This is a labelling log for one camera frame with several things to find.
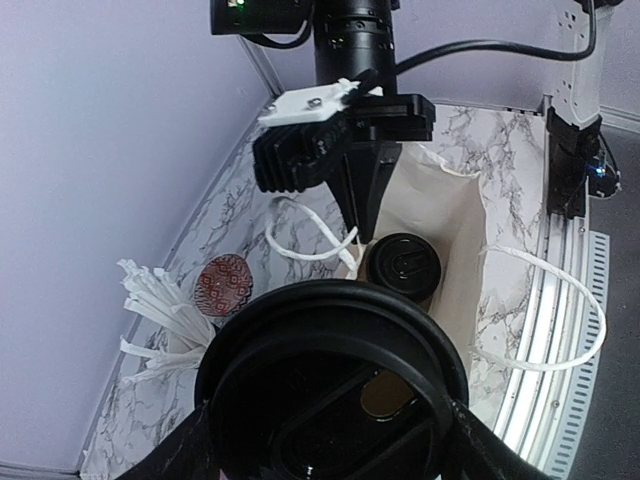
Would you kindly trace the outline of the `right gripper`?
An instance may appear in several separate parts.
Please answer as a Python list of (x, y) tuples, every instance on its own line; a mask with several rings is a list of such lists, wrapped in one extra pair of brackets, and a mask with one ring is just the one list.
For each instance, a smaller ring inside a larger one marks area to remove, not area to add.
[(346, 116), (346, 148), (351, 149), (339, 160), (328, 186), (347, 229), (357, 227), (362, 242), (369, 243), (402, 152), (396, 142), (431, 141), (436, 107), (420, 94), (368, 96), (347, 108)]

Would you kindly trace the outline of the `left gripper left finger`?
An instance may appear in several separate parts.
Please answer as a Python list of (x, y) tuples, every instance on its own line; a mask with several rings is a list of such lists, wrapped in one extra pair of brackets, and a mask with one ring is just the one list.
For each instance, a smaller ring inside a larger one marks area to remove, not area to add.
[(117, 480), (219, 479), (209, 420), (210, 407), (206, 401)]

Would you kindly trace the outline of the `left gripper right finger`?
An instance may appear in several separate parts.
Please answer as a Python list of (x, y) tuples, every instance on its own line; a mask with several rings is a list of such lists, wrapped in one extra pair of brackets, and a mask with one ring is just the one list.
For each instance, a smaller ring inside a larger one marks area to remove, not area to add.
[(452, 426), (442, 479), (550, 479), (511, 450), (463, 403), (453, 399), (449, 403)]

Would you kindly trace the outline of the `brown paper bag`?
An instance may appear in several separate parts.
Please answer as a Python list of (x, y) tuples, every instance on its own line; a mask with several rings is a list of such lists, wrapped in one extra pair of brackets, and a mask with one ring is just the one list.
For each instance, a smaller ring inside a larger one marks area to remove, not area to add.
[[(286, 207), (297, 208), (314, 222), (331, 249), (302, 254), (281, 246), (275, 227)], [(435, 249), (442, 274), (434, 293), (420, 304), (462, 358), (472, 411), (501, 429), (502, 410), (510, 396), (508, 364), (516, 358), (533, 277), (543, 261), (515, 241), (498, 242), (496, 211), (483, 193), (481, 173), (458, 171), (426, 145), (406, 143), (371, 241), (355, 233), (339, 240), (314, 211), (286, 196), (271, 201), (265, 234), (283, 257), (307, 262), (340, 259), (349, 279), (364, 276), (373, 247), (387, 235), (409, 233), (427, 241)]]

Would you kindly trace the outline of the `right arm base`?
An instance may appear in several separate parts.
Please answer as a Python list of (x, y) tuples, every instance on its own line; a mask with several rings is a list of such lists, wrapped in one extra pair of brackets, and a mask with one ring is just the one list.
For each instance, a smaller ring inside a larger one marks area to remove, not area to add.
[(608, 199), (621, 189), (621, 172), (602, 132), (602, 117), (581, 129), (547, 110), (548, 210), (572, 220), (586, 215), (589, 196)]

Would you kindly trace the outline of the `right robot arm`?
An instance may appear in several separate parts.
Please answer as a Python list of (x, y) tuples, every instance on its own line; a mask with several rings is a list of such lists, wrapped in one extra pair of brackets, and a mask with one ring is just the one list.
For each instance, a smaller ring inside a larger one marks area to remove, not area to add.
[(436, 110), (402, 94), (400, 75), (472, 51), (562, 64), (544, 110), (550, 136), (552, 212), (583, 216), (588, 197), (608, 198), (620, 171), (601, 131), (600, 84), (612, 1), (560, 1), (558, 50), (493, 39), (461, 40), (404, 60), (395, 57), (396, 1), (214, 1), (210, 28), (268, 49), (314, 45), (316, 83), (289, 90), (259, 118), (253, 144), (260, 190), (289, 194), (326, 184), (346, 224), (347, 243), (373, 238), (383, 195), (405, 142), (432, 138)]

